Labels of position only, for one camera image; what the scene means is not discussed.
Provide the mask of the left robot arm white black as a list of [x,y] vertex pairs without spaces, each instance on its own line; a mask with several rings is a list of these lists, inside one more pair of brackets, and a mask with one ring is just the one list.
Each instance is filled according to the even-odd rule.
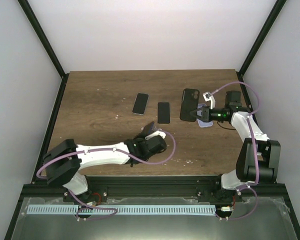
[[64,187],[79,201],[87,202],[92,189],[87,178],[80,174],[81,170],[100,165],[146,163],[166,149],[164,133],[104,146],[76,144],[73,139],[66,139],[44,155],[43,170],[49,186]]

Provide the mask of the phone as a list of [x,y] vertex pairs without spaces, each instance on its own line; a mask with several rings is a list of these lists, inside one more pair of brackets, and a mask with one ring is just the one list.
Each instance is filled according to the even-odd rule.
[[157,123],[170,124],[170,103],[159,102],[157,104]]

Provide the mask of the black phone front table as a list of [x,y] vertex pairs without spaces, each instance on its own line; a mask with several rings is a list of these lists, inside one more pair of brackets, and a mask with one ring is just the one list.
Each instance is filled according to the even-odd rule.
[[146,136],[152,134],[152,133],[154,132],[154,125],[155,125],[155,122],[154,122],[154,121],[148,123],[148,124],[143,128],[143,130],[142,130],[142,132],[141,132],[142,135],[143,135],[144,137],[146,137]]

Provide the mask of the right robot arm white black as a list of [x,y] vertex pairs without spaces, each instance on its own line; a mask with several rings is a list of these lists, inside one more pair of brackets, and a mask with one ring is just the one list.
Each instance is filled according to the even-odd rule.
[[253,119],[252,113],[241,103],[239,91],[227,91],[223,108],[215,107],[210,92],[203,95],[210,106],[201,106],[189,115],[202,122],[228,122],[242,140],[235,169],[220,177],[220,184],[212,188],[213,198],[219,202],[230,196],[230,190],[241,191],[258,184],[274,184],[277,180],[281,144],[271,140]]

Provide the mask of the lilac phone case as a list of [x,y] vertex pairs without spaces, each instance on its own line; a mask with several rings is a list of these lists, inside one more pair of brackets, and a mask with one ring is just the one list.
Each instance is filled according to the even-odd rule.
[[[199,104],[198,104],[198,108],[205,107],[205,106],[206,106],[205,103],[199,103]],[[198,126],[199,126],[200,128],[209,128],[209,127],[212,127],[212,126],[213,126],[213,122],[212,122],[212,121],[210,121],[210,122],[203,122],[203,121],[201,121],[201,120],[199,120],[199,119],[197,119],[196,121],[197,121]]]

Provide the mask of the black phone case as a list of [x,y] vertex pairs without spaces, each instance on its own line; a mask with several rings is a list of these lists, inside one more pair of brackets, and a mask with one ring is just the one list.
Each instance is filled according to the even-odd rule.
[[190,112],[198,108],[200,91],[193,88],[185,88],[182,93],[179,118],[185,122],[195,122],[196,118]]

